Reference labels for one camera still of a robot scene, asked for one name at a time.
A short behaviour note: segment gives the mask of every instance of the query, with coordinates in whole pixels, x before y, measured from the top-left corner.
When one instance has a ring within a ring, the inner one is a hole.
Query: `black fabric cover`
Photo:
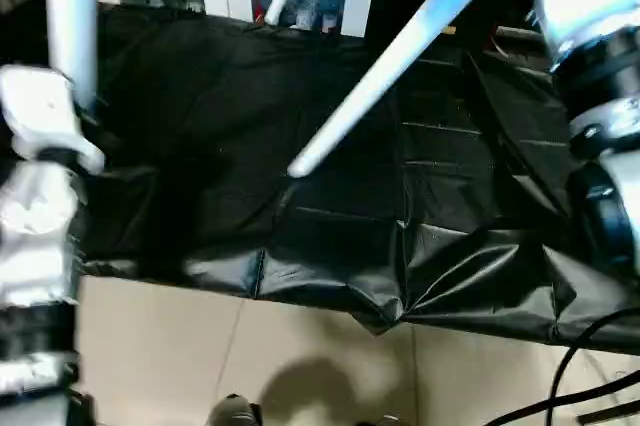
[[[588,264],[576,165],[544,81],[433,49],[313,175],[286,167],[375,59],[353,38],[118,8],[100,18],[109,167],[88,183],[86,271],[567,344],[631,306]],[[593,346],[640,352],[640,323]]]

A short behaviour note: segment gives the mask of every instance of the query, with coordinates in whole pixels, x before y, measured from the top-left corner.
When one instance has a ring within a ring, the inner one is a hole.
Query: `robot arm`
[[[66,388],[78,370],[81,174],[99,173],[103,155],[82,136],[71,93],[54,71],[0,69],[3,114],[25,160],[0,189],[0,399],[10,404],[0,426],[65,426],[77,403]]]

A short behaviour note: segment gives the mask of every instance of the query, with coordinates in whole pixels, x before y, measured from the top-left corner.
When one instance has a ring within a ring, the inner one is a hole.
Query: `black wire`
[[[640,383],[640,371],[635,371],[628,374],[624,378],[617,379],[610,383],[597,386],[595,388],[580,391],[579,393],[567,394],[564,396],[557,396],[553,400],[545,399],[538,403],[525,406],[524,408],[512,411],[500,416],[499,418],[490,421],[485,426],[503,426],[505,424],[517,421],[519,419],[532,416],[534,414],[542,413],[549,407],[557,408],[559,406],[568,406],[570,404],[584,403],[585,401],[591,401],[592,399],[598,399],[602,396],[617,393],[623,389]]]
[[[549,394],[549,398],[540,401],[538,403],[534,403],[532,405],[526,406],[524,408],[518,409],[517,411],[512,411],[511,413],[505,414],[499,418],[494,419],[493,421],[487,423],[485,426],[502,426],[507,423],[511,423],[513,421],[526,418],[527,416],[531,416],[533,414],[541,413],[547,410],[546,416],[546,425],[550,426],[553,419],[553,410],[558,406],[567,406],[570,404],[582,403],[584,401],[590,401],[592,399],[600,398],[602,396],[607,396],[609,394],[615,393],[622,389],[628,388],[635,384],[640,383],[640,371],[633,372],[628,374],[624,378],[618,379],[616,381],[612,381],[608,384],[604,384],[602,386],[598,386],[592,389],[588,389],[586,391],[581,391],[579,393],[567,394],[565,396],[557,396],[558,387],[560,385],[560,380],[562,379],[562,375],[564,374],[569,362],[575,356],[578,349],[584,347],[587,341],[593,336],[598,330],[606,326],[607,324],[616,321],[622,317],[629,316],[640,316],[640,308],[632,308],[625,309],[622,311],[618,311],[617,313],[610,314],[609,316],[605,316],[596,322],[594,322],[591,326],[589,326],[578,338],[573,342],[572,346],[566,352],[556,373],[553,378],[553,384],[551,387],[551,393]]]
[[[560,387],[560,380],[562,379],[562,375],[569,366],[569,362],[578,352],[578,349],[585,347],[586,343],[591,339],[597,331],[602,329],[607,324],[617,321],[620,318],[630,317],[630,316],[640,316],[640,308],[631,308],[631,309],[623,309],[622,311],[618,311],[617,313],[610,314],[605,316],[604,318],[600,318],[591,326],[589,326],[585,331],[578,336],[578,338],[573,342],[569,350],[566,352],[562,361],[560,362],[560,366],[556,370],[556,374],[553,378],[553,383],[551,385],[551,392],[549,393],[549,401],[553,401],[558,394],[558,388]],[[551,426],[553,423],[553,409],[555,406],[550,405],[547,409],[547,415],[545,419],[545,425]]]

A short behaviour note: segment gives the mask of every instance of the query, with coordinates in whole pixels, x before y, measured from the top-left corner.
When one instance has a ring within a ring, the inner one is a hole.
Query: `floor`
[[[424,326],[374,337],[346,314],[96,278],[82,284],[78,339],[80,389],[108,426],[204,426],[230,393],[260,403],[267,426],[351,426],[384,414],[416,426],[481,426],[544,399],[564,353]],[[636,369],[640,358],[581,352],[561,390]],[[632,389],[562,408],[554,424],[638,398]]]

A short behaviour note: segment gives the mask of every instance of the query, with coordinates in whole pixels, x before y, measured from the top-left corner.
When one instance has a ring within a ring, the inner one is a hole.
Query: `black plastic sheet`
[[[117,8],[100,19],[90,274],[567,344],[640,303],[589,264],[544,81],[430,50],[311,176],[286,167],[375,59],[353,38]],[[640,324],[594,348],[640,352]]]

